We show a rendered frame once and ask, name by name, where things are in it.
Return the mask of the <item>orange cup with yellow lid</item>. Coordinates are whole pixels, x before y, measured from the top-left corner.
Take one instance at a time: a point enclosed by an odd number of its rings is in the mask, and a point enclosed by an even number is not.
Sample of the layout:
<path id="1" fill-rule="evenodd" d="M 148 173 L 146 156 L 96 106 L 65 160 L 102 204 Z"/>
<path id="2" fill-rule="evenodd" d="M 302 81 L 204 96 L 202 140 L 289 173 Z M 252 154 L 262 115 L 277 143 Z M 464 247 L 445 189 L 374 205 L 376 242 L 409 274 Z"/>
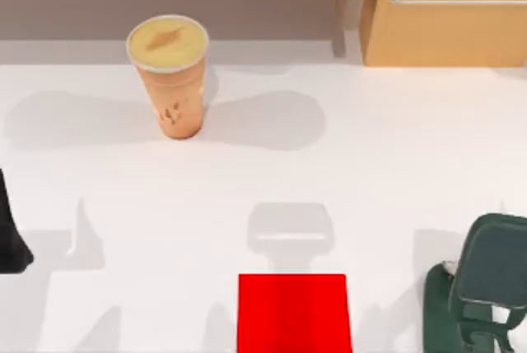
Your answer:
<path id="1" fill-rule="evenodd" d="M 161 131 L 173 139 L 203 125 L 209 35 L 193 18 L 154 16 L 129 33 L 126 52 L 150 97 Z"/>

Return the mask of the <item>flat red square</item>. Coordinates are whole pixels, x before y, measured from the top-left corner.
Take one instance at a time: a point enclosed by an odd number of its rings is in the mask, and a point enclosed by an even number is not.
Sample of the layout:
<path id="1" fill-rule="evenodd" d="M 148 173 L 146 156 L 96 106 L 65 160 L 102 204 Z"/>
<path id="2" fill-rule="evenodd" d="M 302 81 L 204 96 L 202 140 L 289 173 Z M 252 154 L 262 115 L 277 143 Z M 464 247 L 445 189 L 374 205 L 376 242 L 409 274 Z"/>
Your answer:
<path id="1" fill-rule="evenodd" d="M 240 274 L 236 353 L 353 353 L 343 274 Z"/>

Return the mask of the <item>wooden cupboard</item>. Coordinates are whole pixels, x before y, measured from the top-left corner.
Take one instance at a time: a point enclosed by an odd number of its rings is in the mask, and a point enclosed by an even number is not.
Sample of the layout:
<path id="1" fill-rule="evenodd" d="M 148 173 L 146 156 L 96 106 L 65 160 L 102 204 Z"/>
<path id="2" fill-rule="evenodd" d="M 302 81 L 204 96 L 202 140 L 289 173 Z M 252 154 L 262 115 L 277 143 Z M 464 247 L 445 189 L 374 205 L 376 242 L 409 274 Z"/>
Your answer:
<path id="1" fill-rule="evenodd" d="M 400 6 L 363 0 L 362 61 L 371 67 L 522 67 L 527 6 Z"/>

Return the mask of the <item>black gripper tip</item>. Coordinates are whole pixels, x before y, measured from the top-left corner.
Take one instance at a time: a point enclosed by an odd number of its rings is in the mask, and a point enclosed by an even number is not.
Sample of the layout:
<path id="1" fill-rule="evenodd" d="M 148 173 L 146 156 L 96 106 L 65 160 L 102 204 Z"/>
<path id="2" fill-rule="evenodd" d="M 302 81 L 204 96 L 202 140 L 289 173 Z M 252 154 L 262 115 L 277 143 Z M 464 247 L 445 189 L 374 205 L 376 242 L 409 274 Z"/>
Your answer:
<path id="1" fill-rule="evenodd" d="M 4 175 L 0 169 L 0 274 L 21 274 L 34 259 L 16 227 Z"/>

